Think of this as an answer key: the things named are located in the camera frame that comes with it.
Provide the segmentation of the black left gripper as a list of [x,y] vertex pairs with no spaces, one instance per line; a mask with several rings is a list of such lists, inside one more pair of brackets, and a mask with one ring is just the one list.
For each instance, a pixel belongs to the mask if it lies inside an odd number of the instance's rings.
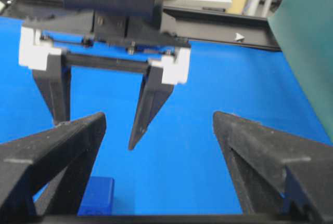
[[27,19],[21,26],[19,65],[32,70],[33,79],[58,125],[70,120],[71,68],[55,47],[54,40],[43,37],[44,31],[81,36],[83,45],[101,42],[126,49],[172,47],[161,59],[149,59],[148,73],[143,76],[134,123],[129,140],[133,150],[149,124],[171,96],[174,86],[188,80],[190,50],[188,41],[168,29],[155,27],[136,17],[106,15],[81,11],[48,19]]

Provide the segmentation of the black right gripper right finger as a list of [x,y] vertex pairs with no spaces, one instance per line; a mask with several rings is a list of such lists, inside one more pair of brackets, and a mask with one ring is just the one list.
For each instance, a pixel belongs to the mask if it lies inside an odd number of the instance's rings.
[[213,130],[245,214],[332,221],[332,146],[220,111]]

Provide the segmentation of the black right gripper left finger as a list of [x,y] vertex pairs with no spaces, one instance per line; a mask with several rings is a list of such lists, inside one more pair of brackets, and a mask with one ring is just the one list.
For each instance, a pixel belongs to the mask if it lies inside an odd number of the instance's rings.
[[102,112],[1,144],[1,217],[76,215],[106,131]]

